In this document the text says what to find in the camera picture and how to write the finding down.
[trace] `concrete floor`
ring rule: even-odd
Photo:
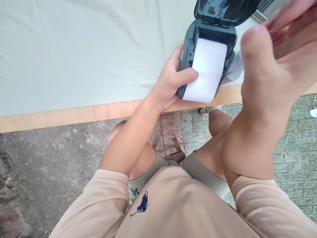
[[[317,222],[317,95],[294,105],[274,155],[276,180]],[[235,117],[241,104],[225,105]],[[111,129],[123,119],[0,135],[0,237],[47,237],[96,171]],[[160,117],[150,139],[157,149],[178,141],[189,154],[211,136],[207,117],[195,110]],[[232,196],[226,199],[232,204]]]

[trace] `t-shirt sleeve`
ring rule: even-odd
[[[240,176],[232,185],[237,211],[270,238],[317,237],[317,225],[274,180]]]
[[[82,195],[62,216],[50,238],[113,238],[128,206],[127,187],[125,174],[97,170]]]

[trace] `embroidered logo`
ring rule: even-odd
[[[139,194],[140,194],[137,188],[136,188],[136,189],[129,188],[129,189],[130,189],[131,193],[132,193],[134,196],[136,196],[136,195],[139,195]]]
[[[130,214],[130,216],[134,216],[135,214],[137,214],[139,212],[145,212],[147,207],[148,207],[148,192],[145,191],[145,193],[143,194],[143,197],[142,197],[141,205],[138,206],[136,212],[133,214]]]

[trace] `wooden plank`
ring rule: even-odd
[[[158,150],[158,153],[163,153],[163,152],[168,151],[168,150],[173,149],[173,148],[175,148],[174,145],[169,145],[163,149]]]
[[[317,93],[317,84],[310,88],[305,94],[311,93]],[[241,84],[238,84],[220,88],[216,98],[209,104],[177,100],[169,108],[164,110],[164,112],[231,104],[241,101]],[[0,133],[129,117],[140,103],[141,100],[137,100],[65,110],[0,116]]]
[[[174,154],[172,156],[165,156],[164,159],[166,160],[175,160],[177,161],[178,163],[181,162],[182,160],[185,159],[185,153],[184,152],[181,152],[181,153],[177,153],[177,154]]]
[[[175,145],[176,152],[178,152],[178,153],[182,152],[182,149],[179,146],[179,143],[178,143],[178,140],[177,140],[176,137],[173,138],[173,142],[174,142],[174,145]]]

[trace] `open printer lid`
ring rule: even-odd
[[[198,0],[196,19],[223,26],[238,26],[256,10],[260,0]]]

